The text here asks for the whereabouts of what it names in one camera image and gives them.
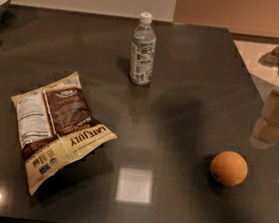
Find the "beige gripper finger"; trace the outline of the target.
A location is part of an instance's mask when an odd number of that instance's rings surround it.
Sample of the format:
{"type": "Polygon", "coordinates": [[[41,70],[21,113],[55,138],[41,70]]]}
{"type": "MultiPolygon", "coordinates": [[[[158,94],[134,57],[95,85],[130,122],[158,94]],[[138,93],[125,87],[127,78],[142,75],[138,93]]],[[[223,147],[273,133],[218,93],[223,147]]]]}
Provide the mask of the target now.
{"type": "Polygon", "coordinates": [[[265,101],[261,117],[258,118],[250,137],[256,149],[266,149],[279,140],[279,91],[272,90],[265,101]]]}

